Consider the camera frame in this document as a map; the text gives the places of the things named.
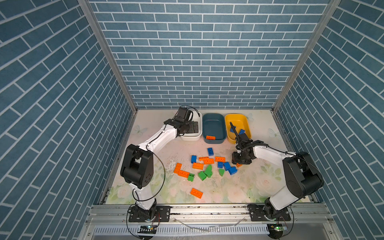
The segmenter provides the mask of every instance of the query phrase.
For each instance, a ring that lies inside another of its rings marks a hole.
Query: black mounting plate
[[[270,219],[266,218],[263,210],[264,205],[257,204],[248,204],[247,209],[249,210],[249,214],[251,216],[251,221],[260,222],[260,221],[270,221]],[[283,212],[280,216],[280,220],[290,221],[291,216],[289,215],[288,210]]]
[[[159,222],[159,216],[160,216],[160,222],[169,222],[170,206],[156,206],[154,224],[156,224],[156,222]],[[128,221],[129,222],[145,222],[145,219],[142,219],[139,217],[138,206],[132,206],[131,214],[129,215]]]

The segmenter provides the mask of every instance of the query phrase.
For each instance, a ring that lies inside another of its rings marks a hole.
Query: plastic container
[[[192,110],[193,117],[192,120],[198,122],[199,132],[198,133],[186,133],[180,138],[184,141],[197,141],[200,139],[201,134],[203,133],[203,114],[200,113],[200,117],[195,110]]]
[[[216,137],[216,140],[208,140],[206,136]],[[223,143],[227,137],[225,131],[224,116],[219,113],[207,113],[203,116],[203,137],[209,144]]]
[[[233,132],[230,131],[231,124],[229,124],[229,122],[232,122],[232,124],[236,127],[237,133],[240,133],[240,130],[244,129],[248,138],[252,138],[251,131],[249,130],[247,117],[243,114],[228,114],[225,116],[225,126],[227,129],[228,141],[230,143],[236,144],[236,136]]]

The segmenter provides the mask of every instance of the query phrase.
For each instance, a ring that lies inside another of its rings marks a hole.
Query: brick wall
[[[78,237],[130,116],[77,0],[0,1],[0,239]]]
[[[384,1],[342,0],[278,115],[345,239],[383,239]]]
[[[271,108],[328,0],[91,0],[139,108]]]

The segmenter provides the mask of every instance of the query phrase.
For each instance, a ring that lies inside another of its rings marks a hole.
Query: dark blue bin
[[[208,140],[207,136],[216,137],[216,140]],[[203,137],[209,144],[223,143],[227,138],[224,116],[219,113],[207,113],[203,115]]]

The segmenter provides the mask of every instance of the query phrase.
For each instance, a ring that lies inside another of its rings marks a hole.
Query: toy brick
[[[220,174],[220,176],[223,176],[224,173],[225,173],[225,170],[222,169],[222,168],[220,168],[220,169],[218,170],[218,173]]]
[[[212,176],[212,165],[208,165],[204,173],[210,178]]]
[[[209,156],[213,156],[214,155],[214,151],[211,147],[207,148],[208,149],[208,155]]]
[[[193,165],[192,165],[192,168],[193,168],[193,169],[203,170],[203,167],[204,167],[204,164],[202,164],[202,163],[198,163],[198,162],[195,162],[195,163],[193,163]]]
[[[197,157],[196,157],[196,155],[192,155],[192,157],[191,157],[191,163],[194,163],[194,162],[196,162],[196,160],[197,160]]]
[[[228,169],[228,172],[229,174],[234,175],[237,172],[237,169],[236,167],[231,167],[230,169]]]
[[[193,196],[195,196],[195,197],[198,197],[198,198],[201,198],[201,197],[203,196],[203,193],[202,193],[202,192],[200,192],[199,190],[196,190],[196,189],[194,189],[194,188],[192,188],[192,190],[191,190],[191,194],[192,194]]]
[[[207,178],[207,175],[206,175],[204,172],[202,172],[202,171],[199,172],[198,176],[199,176],[199,178],[201,179],[201,181],[204,181],[204,179]]]
[[[215,161],[213,158],[208,158],[208,159],[204,160],[204,164],[214,164],[214,163],[215,163]]]
[[[225,162],[225,157],[215,157],[216,162]]]
[[[183,170],[179,170],[178,175],[181,176],[181,177],[188,178],[189,172],[186,172],[186,171],[183,171]]]
[[[229,165],[229,162],[224,163],[224,169],[228,171],[231,168],[231,165]]]
[[[181,163],[177,163],[177,164],[176,164],[176,167],[175,167],[175,170],[174,170],[173,172],[176,173],[176,174],[178,174],[179,171],[180,171],[180,169],[181,169]]]

